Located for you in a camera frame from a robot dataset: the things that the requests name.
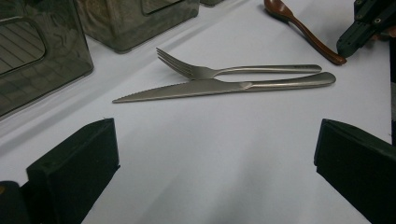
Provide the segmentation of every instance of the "black device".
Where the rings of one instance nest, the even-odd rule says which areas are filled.
[[[353,55],[373,35],[378,35],[396,25],[395,0],[356,0],[354,22],[337,41],[338,54]]]

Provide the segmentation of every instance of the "silver cutlery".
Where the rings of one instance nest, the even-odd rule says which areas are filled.
[[[329,86],[335,82],[331,73],[319,73],[307,77],[267,81],[223,82],[214,78],[193,80],[187,83],[160,87],[121,97],[113,103],[130,103],[149,100],[221,94],[230,92],[280,91]]]
[[[218,75],[232,73],[318,73],[321,67],[316,64],[293,64],[293,65],[257,65],[239,66],[223,69],[211,69],[208,67],[196,66],[184,63],[181,60],[169,55],[161,49],[157,49],[158,58],[169,67],[189,79],[208,79]]]

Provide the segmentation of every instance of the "spoon handle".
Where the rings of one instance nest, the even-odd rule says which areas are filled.
[[[320,40],[318,40],[297,18],[290,18],[290,22],[296,25],[301,32],[306,36],[308,42],[314,47],[321,55],[323,55],[330,62],[341,65],[347,62],[347,59],[334,53],[331,49],[327,48]]]

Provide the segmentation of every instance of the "knife handle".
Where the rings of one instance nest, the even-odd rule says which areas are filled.
[[[316,88],[331,85],[336,78],[333,74],[324,72],[307,77],[289,79],[245,82],[244,91],[283,91]]]

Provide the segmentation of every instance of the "knife blade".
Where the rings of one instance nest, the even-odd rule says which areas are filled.
[[[280,91],[317,88],[331,85],[335,80],[335,76],[328,72],[307,77],[266,81],[224,82],[210,78],[133,93],[114,100],[113,103],[131,103],[243,91]]]

